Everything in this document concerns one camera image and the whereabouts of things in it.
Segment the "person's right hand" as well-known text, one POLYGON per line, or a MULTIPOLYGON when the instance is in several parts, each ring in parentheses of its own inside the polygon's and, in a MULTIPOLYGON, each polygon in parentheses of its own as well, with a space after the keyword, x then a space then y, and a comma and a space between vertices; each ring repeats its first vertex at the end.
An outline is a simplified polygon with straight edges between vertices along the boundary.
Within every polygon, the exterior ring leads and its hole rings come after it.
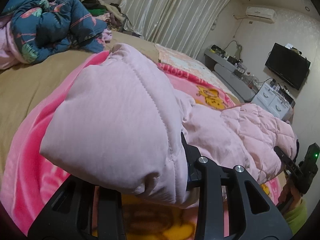
POLYGON ((302 195, 295 188, 294 184, 291 182, 291 179, 288 176, 286 176, 286 184, 284 185, 284 187, 281 191, 280 197, 278 198, 278 203, 285 202, 285 200, 289 194, 291 194, 293 197, 293 201, 292 201, 289 209, 293 210, 301 204, 302 195))

